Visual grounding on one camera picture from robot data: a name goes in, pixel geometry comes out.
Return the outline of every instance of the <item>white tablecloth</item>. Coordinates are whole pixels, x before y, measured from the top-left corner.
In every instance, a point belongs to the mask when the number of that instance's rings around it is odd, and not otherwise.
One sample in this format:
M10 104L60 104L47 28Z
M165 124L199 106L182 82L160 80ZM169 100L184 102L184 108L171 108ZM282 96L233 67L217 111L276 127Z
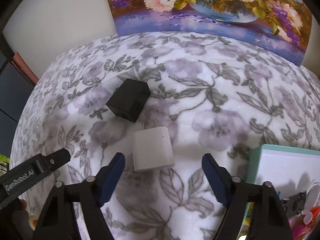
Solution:
M151 90L136 123L105 105L126 78ZM245 42L198 33L109 36L50 65L20 118L10 166L70 151L69 163L23 194L39 215L56 180L81 182L122 152L126 168L102 208L116 240L211 240L224 209L201 169L203 154L244 178L249 150L263 143L319 149L318 95L318 79L303 66ZM169 129L175 165L135 173L131 135L156 126Z

